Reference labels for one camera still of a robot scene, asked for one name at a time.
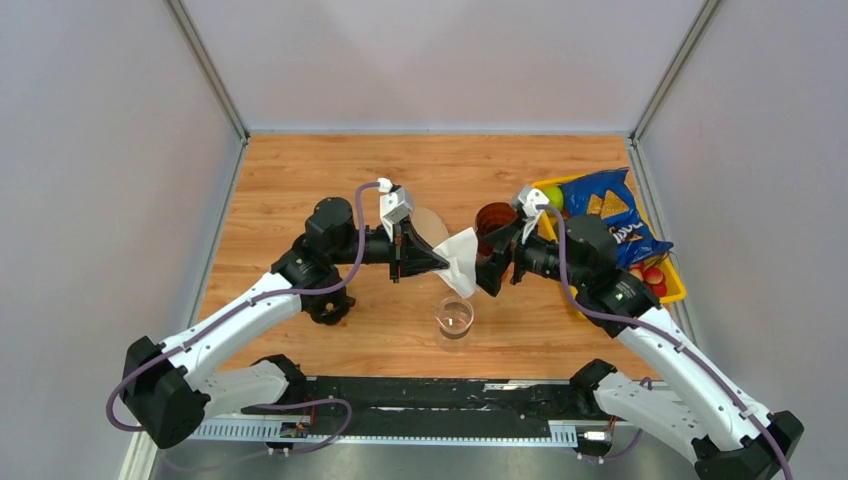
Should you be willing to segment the white paper coffee filter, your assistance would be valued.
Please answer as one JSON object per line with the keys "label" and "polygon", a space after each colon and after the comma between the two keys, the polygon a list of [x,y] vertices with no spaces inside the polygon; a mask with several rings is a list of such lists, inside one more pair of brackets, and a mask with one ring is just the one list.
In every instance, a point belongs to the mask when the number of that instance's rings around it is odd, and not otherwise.
{"label": "white paper coffee filter", "polygon": [[435,271],[441,280],[463,299],[471,298],[476,290],[476,258],[478,238],[473,227],[448,237],[434,248],[448,262]]}

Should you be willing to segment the brown plastic coffee dripper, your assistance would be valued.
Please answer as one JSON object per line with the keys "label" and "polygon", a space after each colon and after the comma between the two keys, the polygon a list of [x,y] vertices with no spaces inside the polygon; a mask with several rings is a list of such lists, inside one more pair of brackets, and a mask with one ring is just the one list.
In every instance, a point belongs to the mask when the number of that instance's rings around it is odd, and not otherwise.
{"label": "brown plastic coffee dripper", "polygon": [[482,207],[475,217],[474,230],[478,241],[477,259],[491,254],[493,246],[485,237],[496,230],[509,225],[516,218],[513,207],[506,202],[493,202]]}

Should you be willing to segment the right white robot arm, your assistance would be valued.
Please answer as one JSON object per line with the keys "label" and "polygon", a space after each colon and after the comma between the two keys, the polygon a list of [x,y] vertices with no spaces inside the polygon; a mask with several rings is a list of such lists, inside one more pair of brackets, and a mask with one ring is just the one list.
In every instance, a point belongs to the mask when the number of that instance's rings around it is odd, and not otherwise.
{"label": "right white robot arm", "polygon": [[527,231],[528,222],[519,216],[485,235],[492,251],[476,265],[478,285],[497,295],[507,269],[513,283],[526,273],[562,282],[575,308],[648,363],[677,397],[596,359],[570,380],[577,413],[629,421],[686,458],[701,479],[792,478],[800,420],[756,401],[697,348],[652,290],[618,265],[616,240],[599,216],[559,222],[555,240]]}

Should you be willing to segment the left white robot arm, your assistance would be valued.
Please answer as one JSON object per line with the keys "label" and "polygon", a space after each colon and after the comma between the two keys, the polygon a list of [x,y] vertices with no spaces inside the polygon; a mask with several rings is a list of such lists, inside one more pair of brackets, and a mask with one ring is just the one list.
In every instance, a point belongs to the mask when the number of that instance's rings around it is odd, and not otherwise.
{"label": "left white robot arm", "polygon": [[398,282],[448,268],[450,237],[432,211],[416,210],[395,194],[380,198],[381,223],[370,228],[346,199],[321,200],[305,232],[246,292],[195,326],[159,343],[149,337],[127,350],[118,395],[161,449],[190,437],[207,419],[257,404],[297,412],[306,388],[280,355],[249,368],[219,366],[273,326],[301,313],[321,325],[338,324],[355,304],[339,266],[385,264]]}

